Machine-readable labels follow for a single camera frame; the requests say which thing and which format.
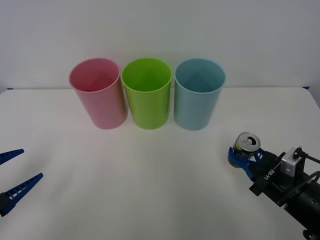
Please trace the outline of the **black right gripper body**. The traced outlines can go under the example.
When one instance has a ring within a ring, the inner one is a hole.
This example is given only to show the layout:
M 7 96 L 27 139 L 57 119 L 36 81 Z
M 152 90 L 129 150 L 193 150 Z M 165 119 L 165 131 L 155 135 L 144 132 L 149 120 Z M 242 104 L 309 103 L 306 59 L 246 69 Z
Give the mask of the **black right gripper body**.
M 279 156 L 264 152 L 260 160 L 248 167 L 253 182 L 250 190 L 256 196 L 265 194 L 280 207 L 293 201 L 311 181 L 304 172 L 307 157 L 304 151 L 288 151 Z

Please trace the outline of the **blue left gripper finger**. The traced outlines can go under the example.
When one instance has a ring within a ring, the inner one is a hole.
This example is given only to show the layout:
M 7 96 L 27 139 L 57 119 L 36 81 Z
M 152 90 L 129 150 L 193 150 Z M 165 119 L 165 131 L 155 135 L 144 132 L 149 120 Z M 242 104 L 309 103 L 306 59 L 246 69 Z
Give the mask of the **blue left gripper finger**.
M 0 194 L 0 216 L 6 216 L 16 204 L 43 178 L 43 173 Z
M 25 152 L 24 149 L 21 148 L 21 149 L 16 149 L 16 150 L 0 153 L 0 165 L 8 162 L 9 160 L 11 160 L 21 154 L 23 154 L 24 152 Z

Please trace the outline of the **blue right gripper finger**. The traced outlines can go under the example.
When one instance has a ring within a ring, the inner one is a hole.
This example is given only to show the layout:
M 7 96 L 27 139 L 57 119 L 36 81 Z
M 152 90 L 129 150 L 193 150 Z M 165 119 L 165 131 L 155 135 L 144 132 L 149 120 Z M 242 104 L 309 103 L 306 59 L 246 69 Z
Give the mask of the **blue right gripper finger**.
M 263 162 L 262 158 L 264 156 L 265 151 L 262 148 L 259 148 L 257 152 L 254 154 L 254 159 L 256 162 Z
M 228 150 L 228 162 L 236 168 L 241 168 L 245 171 L 250 180 L 253 180 L 254 174 L 251 170 L 257 162 L 252 160 L 252 157 L 257 153 L 257 147 L 230 147 Z

